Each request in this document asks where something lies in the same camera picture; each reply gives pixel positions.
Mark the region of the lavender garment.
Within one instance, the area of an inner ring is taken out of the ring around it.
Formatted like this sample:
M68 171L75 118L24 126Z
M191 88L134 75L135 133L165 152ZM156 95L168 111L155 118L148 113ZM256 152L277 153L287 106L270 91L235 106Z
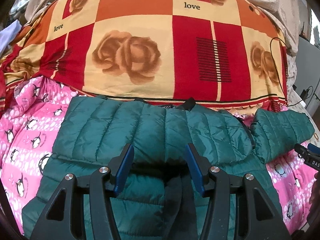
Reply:
M15 20L11 25L1 30L0 32L0 55L9 48L9 44L14 40L17 34L21 31L22 25L19 20Z

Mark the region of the red orange rose blanket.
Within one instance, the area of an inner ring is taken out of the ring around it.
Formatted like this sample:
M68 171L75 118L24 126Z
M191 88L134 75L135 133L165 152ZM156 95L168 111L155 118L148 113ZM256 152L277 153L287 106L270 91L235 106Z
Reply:
M118 100L278 111L286 69L283 33L252 0L55 0L1 59L1 109L43 75Z

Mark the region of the pink penguin blanket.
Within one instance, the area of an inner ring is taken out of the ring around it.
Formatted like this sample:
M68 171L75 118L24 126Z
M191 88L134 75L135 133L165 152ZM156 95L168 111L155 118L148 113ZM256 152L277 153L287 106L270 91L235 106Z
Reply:
M39 190L54 141L76 96L80 95L67 86L37 77L16 88L1 117L1 180L23 233L22 210ZM195 105L186 101L180 106L160 107L190 109ZM253 116L233 116L246 126L253 121ZM279 212L289 232L294 232L305 223L310 210L314 171L303 165L294 149L267 163L266 169L279 197Z

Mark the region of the dark green puffer jacket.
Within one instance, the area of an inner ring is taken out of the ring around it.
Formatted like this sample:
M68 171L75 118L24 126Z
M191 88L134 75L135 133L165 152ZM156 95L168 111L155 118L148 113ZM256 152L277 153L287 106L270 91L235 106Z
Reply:
M246 126L228 111L200 105L163 108L139 100L72 98L44 168L36 196L23 208L30 236L65 175L87 176L135 150L123 192L111 200L122 239L198 239L208 200L196 192L183 154L189 143L228 174L255 175L277 211L281 205L267 163L309 140L309 118L295 111L259 109Z

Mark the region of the black charger adapter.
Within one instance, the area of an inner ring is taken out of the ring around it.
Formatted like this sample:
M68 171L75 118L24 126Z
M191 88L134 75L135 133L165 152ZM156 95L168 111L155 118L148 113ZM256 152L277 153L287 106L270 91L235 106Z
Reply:
M308 93L309 93L309 89L307 89L307 90L302 90L302 92L301 92L301 94L300 94L300 98L302 99L302 100L306 100L306 98L308 97Z

